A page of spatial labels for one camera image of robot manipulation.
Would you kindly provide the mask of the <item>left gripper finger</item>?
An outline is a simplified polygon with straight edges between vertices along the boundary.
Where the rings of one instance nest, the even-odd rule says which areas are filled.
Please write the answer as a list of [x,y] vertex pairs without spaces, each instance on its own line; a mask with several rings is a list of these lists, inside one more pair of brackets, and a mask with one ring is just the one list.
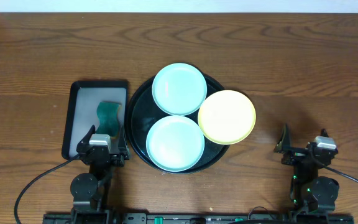
[[124,159],[130,159],[130,151],[126,141],[126,132],[124,127],[120,128],[119,141],[117,145],[119,152],[123,155]]
[[85,136],[79,141],[78,146],[88,145],[92,135],[96,132],[95,125],[92,125]]

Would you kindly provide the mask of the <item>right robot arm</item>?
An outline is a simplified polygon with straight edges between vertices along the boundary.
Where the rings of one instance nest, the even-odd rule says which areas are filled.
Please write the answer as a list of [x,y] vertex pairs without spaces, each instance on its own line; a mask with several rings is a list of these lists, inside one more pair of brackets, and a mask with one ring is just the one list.
[[328,214],[336,208],[339,184],[318,172],[330,165],[338,153],[334,139],[322,129],[305,147],[294,147],[289,127],[284,125],[273,151],[283,155],[282,164],[293,167],[290,199],[295,207],[288,212],[288,219],[293,223],[327,223]]

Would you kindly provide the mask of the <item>green yellow sponge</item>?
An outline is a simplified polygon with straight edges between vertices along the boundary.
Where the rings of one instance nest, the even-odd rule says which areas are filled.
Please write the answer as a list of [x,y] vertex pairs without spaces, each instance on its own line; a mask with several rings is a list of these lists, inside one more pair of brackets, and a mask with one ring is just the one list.
[[111,138],[115,138],[119,134],[118,112],[121,105],[113,102],[100,102],[97,107],[96,114],[99,119],[99,126],[96,134],[107,134]]

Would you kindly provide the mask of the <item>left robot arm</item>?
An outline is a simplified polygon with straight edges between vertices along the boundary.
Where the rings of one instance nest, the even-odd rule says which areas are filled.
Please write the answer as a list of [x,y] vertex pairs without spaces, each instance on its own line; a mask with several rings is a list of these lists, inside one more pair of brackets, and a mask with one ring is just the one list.
[[76,151],[85,165],[87,173],[76,176],[70,185],[73,196],[71,223],[117,224],[122,215],[107,205],[108,194],[115,167],[123,167],[131,154],[126,143],[124,128],[120,128],[117,139],[97,134],[92,126],[77,144]]

